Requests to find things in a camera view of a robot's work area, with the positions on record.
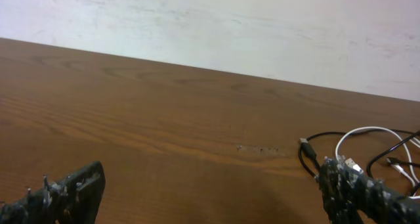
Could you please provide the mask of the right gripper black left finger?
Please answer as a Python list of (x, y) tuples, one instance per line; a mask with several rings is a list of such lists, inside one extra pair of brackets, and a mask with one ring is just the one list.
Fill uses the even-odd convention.
[(1, 205), (3, 224), (94, 223), (106, 186), (101, 162), (94, 161), (58, 181), (43, 176), (42, 187)]

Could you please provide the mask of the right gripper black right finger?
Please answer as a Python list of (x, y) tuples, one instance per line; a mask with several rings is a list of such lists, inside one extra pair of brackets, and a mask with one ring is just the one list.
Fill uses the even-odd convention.
[(359, 211), (376, 223), (419, 222), (418, 202), (336, 159), (325, 159), (318, 185), (330, 223), (362, 223)]

